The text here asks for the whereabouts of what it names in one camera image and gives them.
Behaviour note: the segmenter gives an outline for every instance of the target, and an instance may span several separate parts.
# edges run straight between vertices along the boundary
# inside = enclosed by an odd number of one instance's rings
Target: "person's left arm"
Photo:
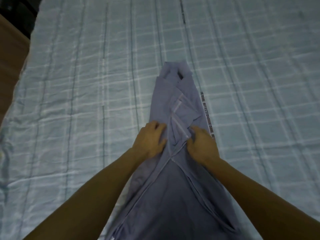
[[[146,124],[132,148],[87,181],[25,239],[98,239],[130,176],[143,161],[162,152],[166,140],[159,140],[165,128],[156,121]]]

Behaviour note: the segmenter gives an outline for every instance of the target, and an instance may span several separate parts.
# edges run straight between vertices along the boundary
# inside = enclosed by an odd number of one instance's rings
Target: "person's left hand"
[[[132,148],[142,153],[146,158],[156,156],[161,153],[167,143],[166,139],[159,142],[162,132],[166,129],[165,123],[159,124],[157,121],[147,123],[142,127],[135,139]]]

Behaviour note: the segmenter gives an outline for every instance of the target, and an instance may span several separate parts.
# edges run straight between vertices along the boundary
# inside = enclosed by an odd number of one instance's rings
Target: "clothing label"
[[[203,92],[201,92],[200,94],[201,94],[202,105],[203,105],[203,108],[204,108],[204,113],[205,113],[205,115],[207,117],[210,134],[211,134],[211,137],[213,139],[215,139],[215,137],[214,137],[214,129],[212,128],[211,120],[210,120],[210,117],[209,117],[209,112],[208,112],[206,101],[205,101],[205,96],[203,95]]]

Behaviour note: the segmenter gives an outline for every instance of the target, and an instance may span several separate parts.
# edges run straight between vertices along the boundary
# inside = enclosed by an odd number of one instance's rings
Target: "person's right arm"
[[[263,239],[320,239],[318,221],[222,160],[205,129],[192,129],[195,140],[187,141],[191,157],[224,185]]]

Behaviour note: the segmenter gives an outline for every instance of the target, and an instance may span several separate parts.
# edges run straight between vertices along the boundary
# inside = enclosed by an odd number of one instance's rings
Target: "mattress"
[[[319,4],[42,0],[0,132],[1,239],[22,239],[130,148],[163,63],[181,60],[221,157],[320,220]]]

